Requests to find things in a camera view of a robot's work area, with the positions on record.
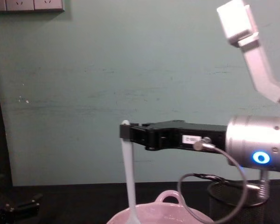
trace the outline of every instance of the teal wall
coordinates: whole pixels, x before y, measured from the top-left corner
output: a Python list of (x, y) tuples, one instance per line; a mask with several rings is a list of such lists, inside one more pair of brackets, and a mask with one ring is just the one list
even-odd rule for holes
[[(124, 182), (124, 119), (225, 125), (235, 114), (280, 116), (224, 38), (216, 8), (225, 2), (66, 0), (61, 14), (0, 15), (0, 99), (14, 184)], [(248, 2), (280, 79), (280, 0)], [(186, 172), (239, 178), (220, 155), (135, 150), (138, 182)]]

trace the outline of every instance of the black mesh cup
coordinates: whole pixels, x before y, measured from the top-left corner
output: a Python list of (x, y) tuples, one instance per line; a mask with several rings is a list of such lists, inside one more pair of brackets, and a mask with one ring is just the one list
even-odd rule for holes
[[(208, 187), (210, 195), (210, 218), (218, 220), (228, 215), (240, 200), (242, 189), (222, 183)], [(266, 200), (258, 197), (257, 190), (248, 190), (248, 197), (242, 210), (227, 224), (263, 224)]]

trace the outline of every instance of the blue led light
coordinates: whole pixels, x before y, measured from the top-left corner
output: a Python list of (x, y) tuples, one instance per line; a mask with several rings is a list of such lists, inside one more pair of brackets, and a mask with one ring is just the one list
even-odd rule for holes
[(253, 160), (259, 164), (267, 164), (271, 160), (271, 158), (265, 152), (255, 152), (253, 154)]

